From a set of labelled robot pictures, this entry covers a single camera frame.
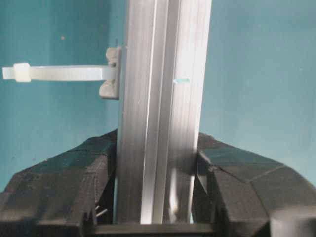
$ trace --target black plastic part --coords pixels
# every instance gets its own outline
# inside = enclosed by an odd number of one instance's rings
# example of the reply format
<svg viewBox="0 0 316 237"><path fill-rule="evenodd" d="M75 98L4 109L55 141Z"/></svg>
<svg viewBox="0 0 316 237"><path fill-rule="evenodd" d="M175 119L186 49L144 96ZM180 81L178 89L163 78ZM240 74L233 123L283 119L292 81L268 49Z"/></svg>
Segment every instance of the black plastic part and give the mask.
<svg viewBox="0 0 316 237"><path fill-rule="evenodd" d="M195 187L194 216L205 218L205 211L195 207L210 206L211 222L221 225L220 237L269 237L275 211L316 208L316 189L293 169L204 134L199 137L197 179L202 188ZM309 215L298 228L309 233L315 219L316 213Z"/></svg>
<svg viewBox="0 0 316 237"><path fill-rule="evenodd" d="M96 236L212 236L211 224L98 225L85 230L86 237Z"/></svg>
<svg viewBox="0 0 316 237"><path fill-rule="evenodd" d="M107 206L115 155L116 131L15 174L0 194L0 236L83 237L85 222L97 224L96 204Z"/></svg>

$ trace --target blue tape mark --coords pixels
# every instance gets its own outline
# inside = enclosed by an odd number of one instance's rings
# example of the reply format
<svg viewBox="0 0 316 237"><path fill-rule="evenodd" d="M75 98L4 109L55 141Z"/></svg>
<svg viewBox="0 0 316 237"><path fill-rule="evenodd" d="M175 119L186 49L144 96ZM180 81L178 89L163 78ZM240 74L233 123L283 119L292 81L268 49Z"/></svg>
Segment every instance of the blue tape mark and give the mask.
<svg viewBox="0 0 316 237"><path fill-rule="evenodd" d="M175 84L190 83L190 79L188 79L188 78L177 78L177 79L173 80L173 83L175 83Z"/></svg>

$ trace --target zip tie mount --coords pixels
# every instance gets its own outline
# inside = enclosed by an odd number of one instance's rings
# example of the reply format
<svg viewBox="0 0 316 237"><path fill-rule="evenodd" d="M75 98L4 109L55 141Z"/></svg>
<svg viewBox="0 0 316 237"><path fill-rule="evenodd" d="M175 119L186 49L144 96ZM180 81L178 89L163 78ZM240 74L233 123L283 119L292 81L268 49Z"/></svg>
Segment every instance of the zip tie mount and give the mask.
<svg viewBox="0 0 316 237"><path fill-rule="evenodd" d="M105 81L99 95L103 99L119 99L121 47L108 48L108 65L30 66L16 63L3 67L3 79L16 82L42 81Z"/></svg>

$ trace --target metal rail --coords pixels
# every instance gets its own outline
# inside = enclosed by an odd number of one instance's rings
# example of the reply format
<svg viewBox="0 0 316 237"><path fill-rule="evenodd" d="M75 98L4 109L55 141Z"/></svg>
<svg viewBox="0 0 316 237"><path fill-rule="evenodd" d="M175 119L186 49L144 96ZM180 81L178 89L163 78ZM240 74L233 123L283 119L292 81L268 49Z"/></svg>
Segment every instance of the metal rail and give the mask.
<svg viewBox="0 0 316 237"><path fill-rule="evenodd" d="M188 222L211 0L129 0L127 9L116 222Z"/></svg>

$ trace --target teal wall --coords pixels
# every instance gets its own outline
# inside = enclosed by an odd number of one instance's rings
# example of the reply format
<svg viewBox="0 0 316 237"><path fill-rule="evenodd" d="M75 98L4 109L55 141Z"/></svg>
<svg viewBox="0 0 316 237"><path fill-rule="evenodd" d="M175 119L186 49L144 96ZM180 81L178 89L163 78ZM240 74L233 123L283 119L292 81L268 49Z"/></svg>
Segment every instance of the teal wall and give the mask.
<svg viewBox="0 0 316 237"><path fill-rule="evenodd" d="M123 0L1 0L0 66L104 64ZM316 1L213 0L201 131L316 184ZM11 175L117 126L100 82L0 80L0 190Z"/></svg>
<svg viewBox="0 0 316 237"><path fill-rule="evenodd" d="M201 131L316 185L316 1L213 0Z"/></svg>
<svg viewBox="0 0 316 237"><path fill-rule="evenodd" d="M0 0L0 67L106 64L124 13L124 0ZM101 82L17 84L0 73L0 190L13 173L117 127L118 101L99 98Z"/></svg>

